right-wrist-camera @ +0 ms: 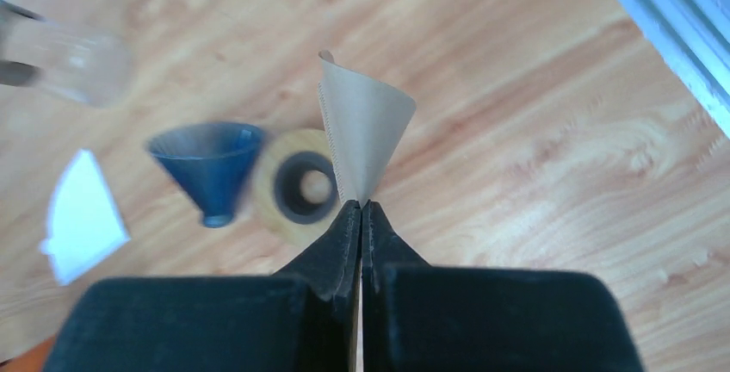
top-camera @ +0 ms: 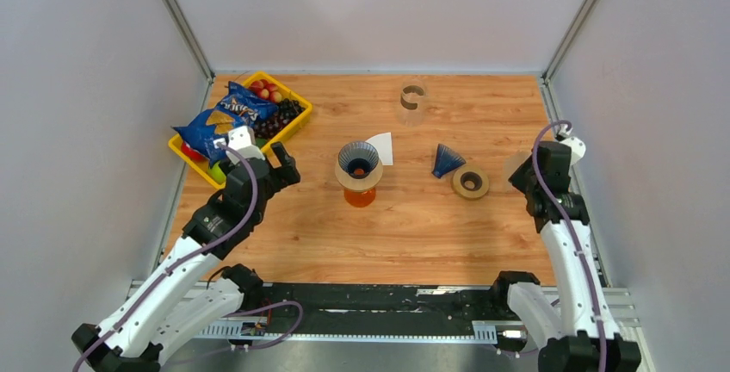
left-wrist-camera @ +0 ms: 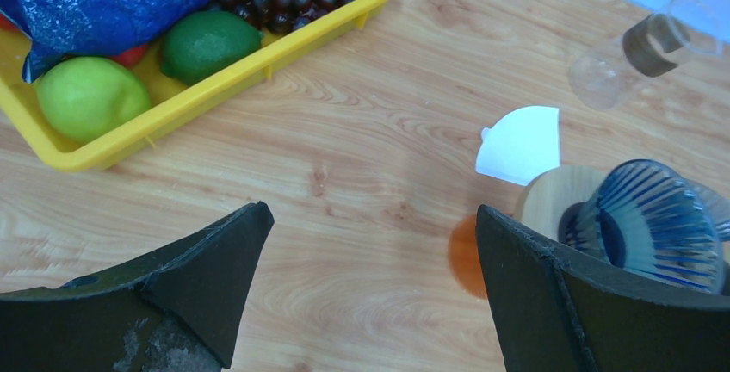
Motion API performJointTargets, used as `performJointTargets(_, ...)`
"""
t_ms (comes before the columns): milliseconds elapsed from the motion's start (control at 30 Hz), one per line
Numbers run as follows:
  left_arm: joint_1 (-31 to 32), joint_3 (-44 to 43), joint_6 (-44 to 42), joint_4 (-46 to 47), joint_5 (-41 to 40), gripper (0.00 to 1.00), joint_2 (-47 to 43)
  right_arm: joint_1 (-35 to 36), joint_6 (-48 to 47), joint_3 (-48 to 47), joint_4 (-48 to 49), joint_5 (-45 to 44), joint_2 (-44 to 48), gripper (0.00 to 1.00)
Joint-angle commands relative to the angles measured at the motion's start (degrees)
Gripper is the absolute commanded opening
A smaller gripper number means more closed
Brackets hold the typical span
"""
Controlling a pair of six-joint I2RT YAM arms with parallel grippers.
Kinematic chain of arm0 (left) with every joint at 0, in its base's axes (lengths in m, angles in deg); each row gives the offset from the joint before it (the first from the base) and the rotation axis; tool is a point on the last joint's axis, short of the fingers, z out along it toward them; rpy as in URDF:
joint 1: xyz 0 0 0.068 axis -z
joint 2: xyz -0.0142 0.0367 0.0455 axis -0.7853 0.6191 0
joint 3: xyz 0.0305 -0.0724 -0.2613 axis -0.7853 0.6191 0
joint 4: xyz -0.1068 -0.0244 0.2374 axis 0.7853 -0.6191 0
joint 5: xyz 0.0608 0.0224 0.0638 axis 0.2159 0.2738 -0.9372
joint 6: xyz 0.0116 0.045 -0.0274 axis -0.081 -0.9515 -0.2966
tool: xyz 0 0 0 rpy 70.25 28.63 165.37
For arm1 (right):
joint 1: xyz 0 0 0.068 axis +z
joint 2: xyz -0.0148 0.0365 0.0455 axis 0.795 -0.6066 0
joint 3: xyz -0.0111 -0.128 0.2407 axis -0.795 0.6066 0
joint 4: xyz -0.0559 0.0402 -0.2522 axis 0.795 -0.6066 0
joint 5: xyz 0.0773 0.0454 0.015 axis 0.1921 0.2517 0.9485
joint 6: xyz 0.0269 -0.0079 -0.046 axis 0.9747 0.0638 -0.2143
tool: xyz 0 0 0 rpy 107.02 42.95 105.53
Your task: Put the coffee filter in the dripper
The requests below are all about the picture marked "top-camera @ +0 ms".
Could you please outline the blue glass dripper cone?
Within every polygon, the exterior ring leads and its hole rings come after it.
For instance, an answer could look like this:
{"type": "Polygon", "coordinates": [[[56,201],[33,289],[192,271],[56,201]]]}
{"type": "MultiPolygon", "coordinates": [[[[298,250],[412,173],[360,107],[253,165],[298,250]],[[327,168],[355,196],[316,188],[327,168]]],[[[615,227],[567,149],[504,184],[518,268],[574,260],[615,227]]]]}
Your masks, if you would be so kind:
{"type": "Polygon", "coordinates": [[[353,141],[343,146],[338,155],[339,167],[350,177],[367,177],[380,161],[377,149],[367,141],[353,141]]]}

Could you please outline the brown paper coffee filter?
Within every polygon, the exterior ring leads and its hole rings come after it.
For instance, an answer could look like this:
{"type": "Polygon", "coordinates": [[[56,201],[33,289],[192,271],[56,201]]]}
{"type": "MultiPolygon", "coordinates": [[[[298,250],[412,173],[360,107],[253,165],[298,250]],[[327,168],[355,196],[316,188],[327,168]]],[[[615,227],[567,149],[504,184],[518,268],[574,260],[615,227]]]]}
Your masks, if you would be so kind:
{"type": "Polygon", "coordinates": [[[519,167],[531,158],[531,152],[520,150],[510,155],[505,161],[503,166],[503,178],[504,186],[508,192],[515,192],[516,189],[510,182],[511,176],[519,169],[519,167]]]}

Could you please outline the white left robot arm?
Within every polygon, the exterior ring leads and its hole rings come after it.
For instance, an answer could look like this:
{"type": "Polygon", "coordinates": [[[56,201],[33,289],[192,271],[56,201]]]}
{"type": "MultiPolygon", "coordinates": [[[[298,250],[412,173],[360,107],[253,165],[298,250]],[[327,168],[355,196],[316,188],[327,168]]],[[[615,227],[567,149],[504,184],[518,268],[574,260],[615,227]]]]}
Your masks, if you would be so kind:
{"type": "Polygon", "coordinates": [[[199,208],[164,261],[121,307],[97,325],[82,324],[71,340],[80,352],[73,370],[159,371],[195,335],[227,315],[267,313],[263,280],[242,264],[224,268],[220,278],[193,300],[183,297],[208,271],[247,239],[263,221],[268,201],[300,182],[296,163],[281,142],[271,149],[279,165],[236,159],[225,187],[199,208]]]}

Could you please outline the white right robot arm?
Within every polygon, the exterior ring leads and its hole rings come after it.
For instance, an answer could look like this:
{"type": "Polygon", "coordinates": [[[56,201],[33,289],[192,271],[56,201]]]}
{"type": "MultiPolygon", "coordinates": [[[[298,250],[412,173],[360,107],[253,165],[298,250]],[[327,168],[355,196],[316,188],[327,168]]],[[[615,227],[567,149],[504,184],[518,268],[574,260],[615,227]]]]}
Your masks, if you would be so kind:
{"type": "Polygon", "coordinates": [[[540,371],[636,371],[640,346],[622,337],[609,310],[591,261],[590,216],[583,197],[570,190],[569,170],[584,155],[578,138],[542,141],[509,178],[547,247],[558,302],[549,300],[535,275],[502,271],[492,285],[492,306],[499,316],[523,322],[540,371]]]}

